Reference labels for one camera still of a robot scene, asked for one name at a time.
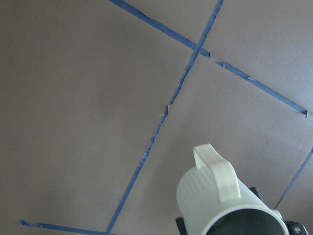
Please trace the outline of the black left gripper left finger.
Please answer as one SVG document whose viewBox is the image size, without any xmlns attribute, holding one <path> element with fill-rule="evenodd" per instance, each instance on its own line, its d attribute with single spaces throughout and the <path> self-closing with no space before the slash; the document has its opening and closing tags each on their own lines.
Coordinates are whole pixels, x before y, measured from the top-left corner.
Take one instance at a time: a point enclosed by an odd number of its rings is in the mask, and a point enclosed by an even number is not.
<svg viewBox="0 0 313 235">
<path fill-rule="evenodd" d="M 188 235 L 183 217 L 177 217 L 175 219 L 175 222 L 176 222 L 177 228 L 179 230 L 179 234 L 180 235 Z"/>
</svg>

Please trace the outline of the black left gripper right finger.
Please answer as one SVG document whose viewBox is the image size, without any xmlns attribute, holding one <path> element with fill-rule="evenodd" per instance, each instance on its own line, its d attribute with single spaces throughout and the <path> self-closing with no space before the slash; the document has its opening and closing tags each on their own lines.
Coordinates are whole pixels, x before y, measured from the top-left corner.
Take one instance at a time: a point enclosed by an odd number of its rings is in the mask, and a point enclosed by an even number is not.
<svg viewBox="0 0 313 235">
<path fill-rule="evenodd" d="M 260 196 L 256 187 L 251 187 L 250 190 L 263 202 L 262 197 Z M 283 220 L 290 235 L 307 235 L 306 227 L 295 221 Z"/>
</svg>

